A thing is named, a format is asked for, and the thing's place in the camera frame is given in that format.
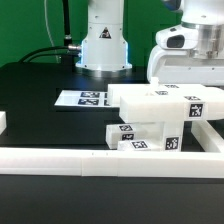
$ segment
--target white block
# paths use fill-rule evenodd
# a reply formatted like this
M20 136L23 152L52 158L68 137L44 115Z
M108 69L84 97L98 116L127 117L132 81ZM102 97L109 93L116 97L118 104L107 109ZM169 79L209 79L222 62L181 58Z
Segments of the white block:
M121 97L125 123L218 120L224 118L224 95Z
M119 107L121 96L145 96L148 95L149 90L150 84L109 84L108 104Z
M5 112L0 111L0 134L6 129L6 115Z
M85 150L0 148L0 174L82 175Z
M183 121L186 102L179 96L121 97L120 117L125 123Z
M171 85L178 86L178 88L168 88L164 85L160 85L158 89L151 92L152 95L169 95L169 96L197 96L197 94L223 94L223 90L215 87L205 87L199 84L195 85Z
M183 129L184 121L164 123L160 140L164 151L181 151Z
M138 139L118 142L118 151L161 151L161 144L156 139Z
M224 153L224 140L207 121L192 122L191 132L206 152Z
M116 149L119 141L146 138L147 133L140 124L107 125L106 142L110 149Z
M121 177L223 178L222 153L122 152L118 162Z

